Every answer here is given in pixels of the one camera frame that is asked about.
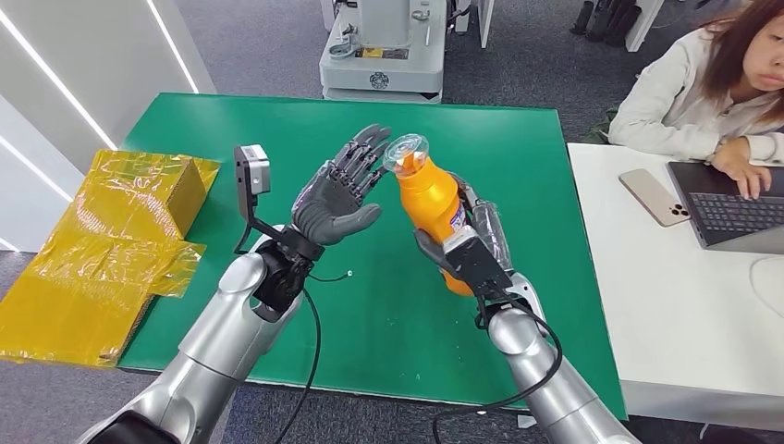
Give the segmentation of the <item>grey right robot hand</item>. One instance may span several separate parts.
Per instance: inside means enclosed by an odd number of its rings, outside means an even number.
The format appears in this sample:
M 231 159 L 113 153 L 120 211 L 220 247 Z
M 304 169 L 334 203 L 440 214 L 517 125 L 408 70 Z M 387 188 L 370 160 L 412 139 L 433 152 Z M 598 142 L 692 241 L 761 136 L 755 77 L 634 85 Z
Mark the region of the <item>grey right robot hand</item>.
M 414 238 L 420 251 L 443 273 L 450 290 L 493 299 L 492 284 L 503 291 L 519 283 L 521 275 L 511 263 L 496 205 L 479 198 L 457 174 L 452 178 L 458 184 L 459 209 L 472 216 L 471 222 L 441 242 L 420 228 L 414 230 Z

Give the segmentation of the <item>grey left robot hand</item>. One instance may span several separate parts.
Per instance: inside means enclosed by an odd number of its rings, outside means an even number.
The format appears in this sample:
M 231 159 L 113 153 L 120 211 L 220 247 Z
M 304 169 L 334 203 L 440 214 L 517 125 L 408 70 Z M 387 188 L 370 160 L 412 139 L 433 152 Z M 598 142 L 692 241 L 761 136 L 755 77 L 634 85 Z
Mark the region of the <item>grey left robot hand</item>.
M 370 227 L 381 215 L 365 198 L 387 172 L 377 163 L 391 128 L 372 124 L 327 159 L 300 191 L 291 209 L 293 226 L 309 241 L 334 245 Z

